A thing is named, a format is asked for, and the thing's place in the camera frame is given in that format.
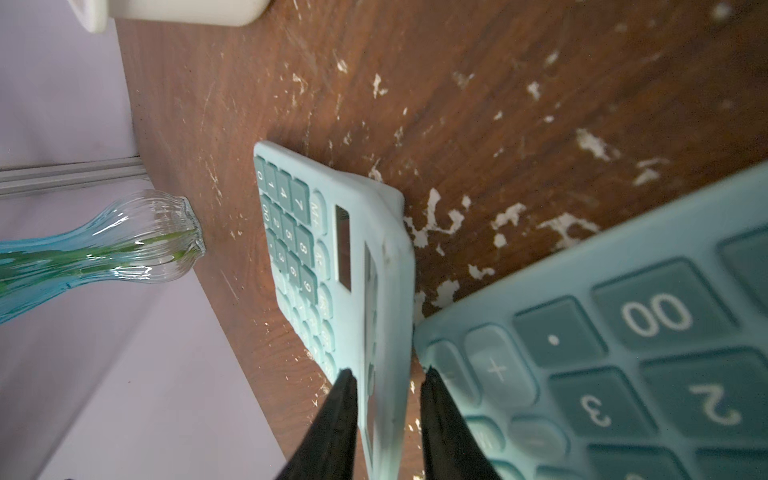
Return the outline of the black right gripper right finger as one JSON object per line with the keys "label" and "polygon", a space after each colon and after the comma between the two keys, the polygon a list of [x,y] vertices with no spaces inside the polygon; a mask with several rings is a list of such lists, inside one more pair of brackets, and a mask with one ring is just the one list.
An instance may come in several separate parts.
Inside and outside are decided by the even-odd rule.
{"label": "black right gripper right finger", "polygon": [[420,415],[426,479],[500,479],[433,367],[421,386]]}

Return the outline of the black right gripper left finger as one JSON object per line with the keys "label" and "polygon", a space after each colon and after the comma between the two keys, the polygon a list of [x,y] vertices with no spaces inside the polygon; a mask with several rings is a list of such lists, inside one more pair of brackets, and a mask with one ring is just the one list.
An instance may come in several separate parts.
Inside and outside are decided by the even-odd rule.
{"label": "black right gripper left finger", "polygon": [[350,369],[343,369],[301,444],[276,479],[352,479],[357,420],[357,381]]}

